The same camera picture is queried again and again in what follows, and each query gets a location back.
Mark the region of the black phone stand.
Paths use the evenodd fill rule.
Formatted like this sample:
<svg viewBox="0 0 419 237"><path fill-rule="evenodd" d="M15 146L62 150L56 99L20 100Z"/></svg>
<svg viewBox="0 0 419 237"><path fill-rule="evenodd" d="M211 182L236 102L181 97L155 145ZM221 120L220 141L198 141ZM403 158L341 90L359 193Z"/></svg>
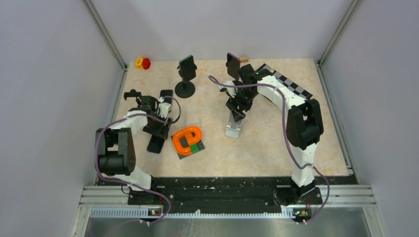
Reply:
<svg viewBox="0 0 419 237"><path fill-rule="evenodd" d="M176 86L175 86L175 94L179 97L179 98L189 98L191 97L194 93L195 93L195 85L190 82L179 82Z"/></svg>
<svg viewBox="0 0 419 237"><path fill-rule="evenodd" d="M131 89L130 91L124 92L123 94L124 100L127 100L127 98L135 98L138 107L141 105L141 97L141 92L136 91L135 89Z"/></svg>
<svg viewBox="0 0 419 237"><path fill-rule="evenodd" d="M235 81L241 80L242 69L239 67L237 71L234 73Z"/></svg>

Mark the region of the white plastic phone holder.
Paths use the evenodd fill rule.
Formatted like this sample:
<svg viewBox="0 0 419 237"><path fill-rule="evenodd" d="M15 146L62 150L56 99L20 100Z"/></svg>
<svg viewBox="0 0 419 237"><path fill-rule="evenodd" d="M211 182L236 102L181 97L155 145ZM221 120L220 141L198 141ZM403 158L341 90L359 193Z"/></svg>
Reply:
<svg viewBox="0 0 419 237"><path fill-rule="evenodd" d="M228 118L225 135L230 138L238 139L244 124L244 119L236 122L233 113L231 112Z"/></svg>

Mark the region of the teal edged black phone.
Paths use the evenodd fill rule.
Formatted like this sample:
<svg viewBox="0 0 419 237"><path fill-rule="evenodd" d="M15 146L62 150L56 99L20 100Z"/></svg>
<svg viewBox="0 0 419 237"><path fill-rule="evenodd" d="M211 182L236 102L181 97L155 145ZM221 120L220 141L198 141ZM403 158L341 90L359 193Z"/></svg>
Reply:
<svg viewBox="0 0 419 237"><path fill-rule="evenodd" d="M193 55L189 55L179 61L178 73L184 83L187 83L196 77L197 65Z"/></svg>

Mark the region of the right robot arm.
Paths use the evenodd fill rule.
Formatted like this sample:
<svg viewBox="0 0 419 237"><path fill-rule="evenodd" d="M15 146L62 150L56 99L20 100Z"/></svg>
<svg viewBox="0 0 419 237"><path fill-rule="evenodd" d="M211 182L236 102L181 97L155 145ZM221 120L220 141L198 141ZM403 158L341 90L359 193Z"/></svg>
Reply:
<svg viewBox="0 0 419 237"><path fill-rule="evenodd" d="M251 64L234 66L226 64L227 73L233 78L219 88L229 99L230 110L226 136L239 138L246 112L257 95L262 95L282 111L285 141L292 152L294 168L291 186L274 193L281 205L304 203L315 190L312 164L320 136L324 132L321 108L317 100L302 87L278 71L263 64L254 70Z"/></svg>

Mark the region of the black phone with purple edge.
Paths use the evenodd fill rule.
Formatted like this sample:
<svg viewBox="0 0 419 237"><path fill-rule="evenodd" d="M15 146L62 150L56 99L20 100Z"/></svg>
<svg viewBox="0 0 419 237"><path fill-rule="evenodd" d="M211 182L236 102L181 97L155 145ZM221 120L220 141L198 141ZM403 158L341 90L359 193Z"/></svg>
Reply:
<svg viewBox="0 0 419 237"><path fill-rule="evenodd" d="M234 79L234 73L240 66L240 58L228 52L226 61L227 74Z"/></svg>

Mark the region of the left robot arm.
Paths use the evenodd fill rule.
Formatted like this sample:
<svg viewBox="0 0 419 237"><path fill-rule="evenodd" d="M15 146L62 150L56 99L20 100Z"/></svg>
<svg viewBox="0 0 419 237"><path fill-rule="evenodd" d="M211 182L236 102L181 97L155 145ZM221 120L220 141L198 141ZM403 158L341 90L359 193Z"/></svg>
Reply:
<svg viewBox="0 0 419 237"><path fill-rule="evenodd" d="M133 137L144 131L166 140L170 126L175 123L169 114L171 103L176 99L172 90L165 90L159 98L133 90L124 93L123 98L134 98L137 106L122 119L97 129L95 170L107 182L126 184L132 190L140 191L140 198L146 204L153 204L158 199L158 190L151 186L152 176L136 164Z"/></svg>

